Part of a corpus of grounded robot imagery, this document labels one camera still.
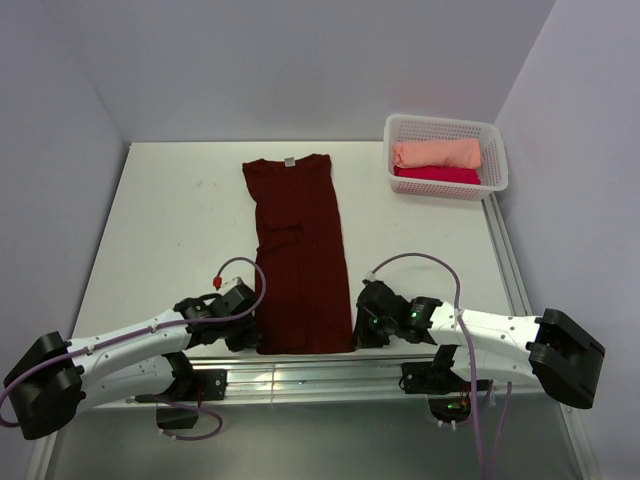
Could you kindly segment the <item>dark red t-shirt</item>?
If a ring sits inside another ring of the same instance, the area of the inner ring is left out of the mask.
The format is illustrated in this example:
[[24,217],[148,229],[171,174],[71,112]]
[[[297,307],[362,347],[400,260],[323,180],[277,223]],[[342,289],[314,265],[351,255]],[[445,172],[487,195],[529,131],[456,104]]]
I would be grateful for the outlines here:
[[352,351],[349,278],[341,219],[326,154],[291,163],[265,159],[242,172],[255,202],[256,313],[262,355]]

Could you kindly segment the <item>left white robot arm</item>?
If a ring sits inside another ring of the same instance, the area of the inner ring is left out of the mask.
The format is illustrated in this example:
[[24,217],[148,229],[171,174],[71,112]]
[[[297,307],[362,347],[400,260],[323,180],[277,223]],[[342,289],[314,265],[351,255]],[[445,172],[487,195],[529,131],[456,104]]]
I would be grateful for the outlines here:
[[264,296],[240,279],[224,293],[188,297],[140,323],[86,338],[41,336],[4,379],[2,402],[27,440],[46,437],[92,408],[142,398],[180,407],[200,378],[186,352],[218,340],[255,344],[254,312]]

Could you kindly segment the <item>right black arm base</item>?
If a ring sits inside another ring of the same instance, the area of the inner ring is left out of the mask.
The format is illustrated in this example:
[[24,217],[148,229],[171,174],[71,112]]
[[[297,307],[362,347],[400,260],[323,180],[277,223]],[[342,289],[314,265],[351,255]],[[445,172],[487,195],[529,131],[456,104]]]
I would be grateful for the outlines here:
[[458,424],[469,420],[471,383],[435,364],[435,361],[402,363],[399,388],[407,395],[428,396],[429,413],[436,423]]

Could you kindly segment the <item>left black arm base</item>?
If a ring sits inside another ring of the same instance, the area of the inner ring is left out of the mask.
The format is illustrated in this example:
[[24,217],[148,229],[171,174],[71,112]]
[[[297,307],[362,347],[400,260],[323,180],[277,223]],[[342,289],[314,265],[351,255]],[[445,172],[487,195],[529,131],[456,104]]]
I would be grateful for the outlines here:
[[[190,380],[176,380],[164,393],[136,395],[133,401],[156,406],[155,420],[161,436],[181,442],[202,441],[216,436],[223,428],[222,417],[205,403],[223,400],[226,386],[226,370],[197,371]],[[188,435],[205,417],[215,421],[214,429],[208,433]]]

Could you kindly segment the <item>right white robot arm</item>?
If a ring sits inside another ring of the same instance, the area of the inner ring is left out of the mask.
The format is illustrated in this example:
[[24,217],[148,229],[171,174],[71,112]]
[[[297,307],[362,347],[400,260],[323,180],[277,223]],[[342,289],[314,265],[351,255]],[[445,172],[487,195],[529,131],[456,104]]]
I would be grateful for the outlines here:
[[559,310],[524,317],[465,310],[457,317],[448,302],[407,300],[381,281],[365,282],[356,307],[356,348],[382,348],[394,337],[436,347],[432,360],[403,365],[400,387],[408,394],[485,391],[490,382],[510,382],[542,388],[570,407],[594,404],[606,350]]

